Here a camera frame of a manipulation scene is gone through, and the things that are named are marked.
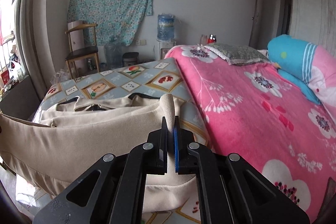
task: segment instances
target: pillow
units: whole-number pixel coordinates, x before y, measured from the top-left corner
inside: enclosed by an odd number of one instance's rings
[[[284,34],[268,43],[268,59],[308,85],[316,47],[312,43]]]
[[[255,63],[268,62],[266,56],[249,46],[232,46],[220,43],[211,43],[205,46],[208,50],[226,60],[229,65],[243,66]]]
[[[308,86],[336,123],[336,58],[317,46],[310,75]]]
[[[309,101],[317,105],[321,104],[321,101],[316,97],[315,93],[303,81],[281,69],[278,70],[278,73],[289,82],[297,85]]]

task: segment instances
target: floral cloth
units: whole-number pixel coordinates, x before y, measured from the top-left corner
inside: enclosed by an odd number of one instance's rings
[[[325,108],[268,63],[230,66],[199,46],[166,57],[177,60],[215,151],[239,153],[313,222],[336,180],[336,127]]]
[[[144,16],[152,15],[153,0],[70,0],[68,22],[97,23],[97,44],[115,38],[125,46],[132,43]],[[84,42],[93,44],[93,31],[84,30]]]

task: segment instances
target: plastic bottle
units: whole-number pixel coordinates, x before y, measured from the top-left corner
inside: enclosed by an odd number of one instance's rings
[[[205,34],[203,34],[201,36],[201,39],[199,40],[199,44],[201,46],[205,46],[207,43],[208,43],[208,37]]]
[[[169,41],[174,38],[175,16],[162,14],[157,16],[157,39],[159,41]]]
[[[123,66],[122,60],[122,43],[111,38],[111,41],[104,45],[104,53],[108,69],[121,68]]]

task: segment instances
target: white door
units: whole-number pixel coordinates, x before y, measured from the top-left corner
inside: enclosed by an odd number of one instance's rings
[[[289,34],[336,56],[336,0],[293,0]]]
[[[249,46],[253,48],[256,48],[258,44],[262,10],[263,10],[263,0],[255,0],[254,15],[252,18],[253,20],[252,31],[251,31],[250,42],[249,42]]]

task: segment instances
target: red thermos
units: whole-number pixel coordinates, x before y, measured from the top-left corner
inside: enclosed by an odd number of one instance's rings
[[[209,35],[208,44],[210,44],[210,43],[216,43],[216,42],[217,42],[216,36],[213,35],[213,34]]]

